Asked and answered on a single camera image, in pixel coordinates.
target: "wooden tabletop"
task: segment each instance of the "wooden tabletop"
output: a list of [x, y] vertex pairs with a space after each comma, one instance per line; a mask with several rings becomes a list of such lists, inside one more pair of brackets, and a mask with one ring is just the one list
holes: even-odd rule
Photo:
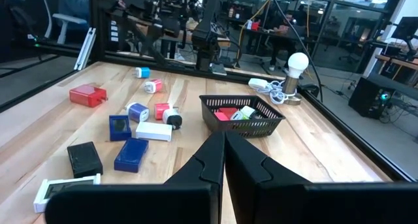
[[[104, 184], [160, 184], [175, 173], [208, 138], [199, 95], [253, 95], [246, 85], [152, 71], [163, 91], [147, 94], [145, 79], [134, 69], [96, 63], [0, 114], [0, 223], [44, 223], [33, 201], [43, 179], [69, 179], [66, 148], [93, 141], [103, 163]], [[69, 101], [69, 90], [92, 84], [107, 90], [108, 101], [88, 108]], [[131, 102], [179, 107], [183, 127], [171, 142], [150, 141], [139, 173], [120, 172], [113, 162], [124, 142], [109, 142], [108, 116], [125, 114]], [[388, 180], [310, 103], [276, 107], [285, 117], [271, 136], [249, 141], [271, 158], [313, 182]], [[137, 124], [131, 122], [132, 130]], [[223, 223], [235, 223], [227, 180], [224, 179]]]
[[401, 65], [403, 67], [411, 68], [413, 70], [418, 71], [418, 64], [416, 63], [415, 60], [414, 60], [414, 62], [402, 61], [402, 60], [399, 60], [399, 59], [396, 59], [396, 58], [391, 59], [391, 57], [388, 57], [388, 56], [385, 56], [385, 55], [379, 55], [379, 54], [376, 55], [376, 58], [379, 59], [379, 60], [382, 60], [382, 61], [391, 61], [394, 64]]

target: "light bulb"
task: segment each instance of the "light bulb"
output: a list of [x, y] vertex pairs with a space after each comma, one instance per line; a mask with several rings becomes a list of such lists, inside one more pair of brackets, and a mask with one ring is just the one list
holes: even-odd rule
[[287, 64], [289, 65], [289, 74], [287, 75], [291, 78], [299, 79], [300, 74], [308, 67], [309, 59], [306, 54], [297, 52], [290, 56]]

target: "black basket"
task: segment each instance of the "black basket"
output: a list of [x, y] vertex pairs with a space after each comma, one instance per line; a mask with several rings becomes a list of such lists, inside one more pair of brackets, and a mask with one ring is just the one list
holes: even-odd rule
[[[251, 95], [201, 95], [202, 117], [211, 131], [236, 131], [243, 137], [269, 136], [285, 117], [258, 96]], [[261, 119], [220, 121], [215, 112], [222, 107], [241, 110], [249, 106], [260, 114]]]

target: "white block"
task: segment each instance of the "white block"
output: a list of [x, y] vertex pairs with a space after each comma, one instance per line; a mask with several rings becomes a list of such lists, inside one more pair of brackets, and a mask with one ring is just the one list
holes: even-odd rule
[[42, 181], [42, 184], [40, 185], [37, 196], [33, 201], [33, 208], [35, 209], [35, 213], [41, 213], [45, 211], [46, 203], [48, 203], [48, 201], [50, 200], [50, 193], [58, 192], [63, 188], [70, 187], [78, 183], [80, 183], [80, 185], [87, 183], [97, 185], [100, 184], [100, 177], [100, 174], [96, 174], [96, 176], [86, 176], [83, 178], [67, 180], [48, 181], [47, 179], [44, 179]]
[[140, 122], [136, 138], [171, 141], [172, 126], [162, 123]]

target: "computer monitor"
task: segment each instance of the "computer monitor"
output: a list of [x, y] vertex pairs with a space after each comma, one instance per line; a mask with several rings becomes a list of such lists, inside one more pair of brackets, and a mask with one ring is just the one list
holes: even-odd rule
[[411, 40], [418, 29], [418, 17], [403, 17], [392, 34], [392, 38]]

